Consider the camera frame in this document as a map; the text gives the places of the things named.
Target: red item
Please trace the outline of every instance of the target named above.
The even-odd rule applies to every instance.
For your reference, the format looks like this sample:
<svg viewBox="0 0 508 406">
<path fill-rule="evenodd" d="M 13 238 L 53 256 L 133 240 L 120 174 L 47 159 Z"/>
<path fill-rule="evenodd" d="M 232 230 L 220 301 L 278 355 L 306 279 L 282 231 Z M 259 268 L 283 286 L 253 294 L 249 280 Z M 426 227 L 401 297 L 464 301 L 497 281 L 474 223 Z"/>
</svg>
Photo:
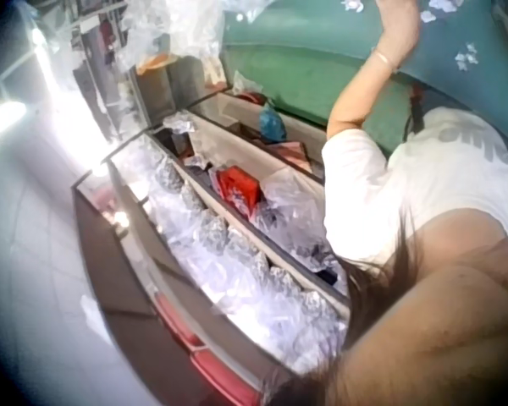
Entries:
<svg viewBox="0 0 508 406">
<path fill-rule="evenodd" d="M 163 294 L 156 294 L 155 299 L 157 302 L 158 313 L 165 320 L 169 330 L 171 330 L 186 349 L 194 351 L 197 348 L 203 347 L 204 344 L 202 341 L 182 321 L 166 297 Z"/>
<path fill-rule="evenodd" d="M 237 166 L 218 172 L 217 177 L 222 198 L 243 216 L 250 217 L 262 195 L 259 182 Z M 242 207 L 238 200 L 242 200 L 246 207 Z"/>
<path fill-rule="evenodd" d="M 214 354 L 203 349 L 190 356 L 192 364 L 205 378 L 235 406 L 253 406 L 257 404 L 259 393 Z"/>
<path fill-rule="evenodd" d="M 250 103 L 257 104 L 258 106 L 265 106 L 267 102 L 267 97 L 262 95 L 261 93 L 255 92 L 243 92 L 236 96 L 238 99 L 245 100 Z"/>
</svg>

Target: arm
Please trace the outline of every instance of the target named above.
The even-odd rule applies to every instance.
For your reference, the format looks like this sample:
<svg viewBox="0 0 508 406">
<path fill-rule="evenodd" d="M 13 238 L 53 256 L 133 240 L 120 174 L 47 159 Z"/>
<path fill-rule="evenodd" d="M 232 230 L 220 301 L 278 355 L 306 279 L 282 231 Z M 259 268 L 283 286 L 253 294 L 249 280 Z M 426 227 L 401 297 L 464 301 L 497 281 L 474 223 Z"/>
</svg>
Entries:
<svg viewBox="0 0 508 406">
<path fill-rule="evenodd" d="M 373 109 L 380 91 L 417 44 L 417 0 L 377 0 L 384 33 L 376 51 L 345 87 L 329 115 L 328 139 L 345 129 L 358 129 Z"/>
</svg>

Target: red drawer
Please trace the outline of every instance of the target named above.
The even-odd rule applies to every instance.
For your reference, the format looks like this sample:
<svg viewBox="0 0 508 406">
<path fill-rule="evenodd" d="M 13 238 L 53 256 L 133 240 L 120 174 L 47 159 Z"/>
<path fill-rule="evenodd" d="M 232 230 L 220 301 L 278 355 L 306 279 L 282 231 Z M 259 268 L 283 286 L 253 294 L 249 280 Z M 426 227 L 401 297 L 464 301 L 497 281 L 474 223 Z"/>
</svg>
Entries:
<svg viewBox="0 0 508 406">
<path fill-rule="evenodd" d="M 205 378 L 235 406 L 254 406 L 259 393 L 241 380 L 210 350 L 196 351 L 190 356 L 194 366 Z"/>
<path fill-rule="evenodd" d="M 157 309 L 160 316 L 166 321 L 171 332 L 190 350 L 203 346 L 199 337 L 182 321 L 173 306 L 163 294 L 156 294 Z"/>
</svg>

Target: white t-shirt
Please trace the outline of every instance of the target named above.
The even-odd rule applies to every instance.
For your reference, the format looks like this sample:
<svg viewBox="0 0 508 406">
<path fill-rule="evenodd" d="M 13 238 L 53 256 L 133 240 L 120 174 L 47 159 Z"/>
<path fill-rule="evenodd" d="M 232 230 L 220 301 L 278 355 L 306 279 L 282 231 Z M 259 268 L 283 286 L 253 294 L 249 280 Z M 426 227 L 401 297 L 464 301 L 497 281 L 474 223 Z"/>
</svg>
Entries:
<svg viewBox="0 0 508 406">
<path fill-rule="evenodd" d="M 383 265 L 394 253 L 400 217 L 406 236 L 454 209 L 477 209 L 508 234 L 508 150 L 481 118 L 439 107 L 387 162 L 365 131 L 348 129 L 322 151 L 327 237 L 348 260 Z"/>
</svg>

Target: clear plastic wrap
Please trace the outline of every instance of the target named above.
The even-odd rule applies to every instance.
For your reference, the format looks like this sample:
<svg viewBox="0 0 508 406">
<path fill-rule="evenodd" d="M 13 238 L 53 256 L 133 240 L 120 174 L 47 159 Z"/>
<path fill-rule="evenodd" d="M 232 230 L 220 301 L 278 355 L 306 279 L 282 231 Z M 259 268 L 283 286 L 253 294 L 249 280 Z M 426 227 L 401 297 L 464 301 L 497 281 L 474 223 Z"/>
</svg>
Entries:
<svg viewBox="0 0 508 406">
<path fill-rule="evenodd" d="M 166 129 L 171 129 L 173 134 L 184 134 L 196 131 L 194 121 L 192 121 L 190 114 L 186 111 L 180 111 L 166 117 L 162 121 L 162 125 Z"/>
<path fill-rule="evenodd" d="M 275 0 L 127 0 L 121 29 L 128 44 L 118 52 L 122 70 L 147 57 L 217 58 L 224 36 L 224 11 L 241 13 L 248 22 Z"/>
<path fill-rule="evenodd" d="M 216 310 L 298 373 L 339 349 L 346 321 L 329 302 L 317 292 L 303 291 L 285 269 L 272 266 L 241 231 L 205 208 L 191 185 L 169 181 L 169 174 L 177 173 L 148 138 L 135 142 L 129 157 L 128 170 L 141 170 L 137 176 L 147 176 L 150 183 L 158 232 Z"/>
<path fill-rule="evenodd" d="M 231 90 L 231 92 L 238 96 L 241 93 L 245 92 L 254 92 L 254 93 L 262 93 L 263 92 L 263 86 L 259 85 L 253 80 L 247 79 L 245 76 L 240 74 L 238 70 L 235 71 L 234 74 L 234 87 Z"/>
<path fill-rule="evenodd" d="M 337 275 L 335 288 L 347 295 L 345 271 L 325 238 L 323 200 L 301 185 L 289 167 L 265 178 L 260 186 L 266 201 L 257 205 L 251 222 L 311 272 Z"/>
</svg>

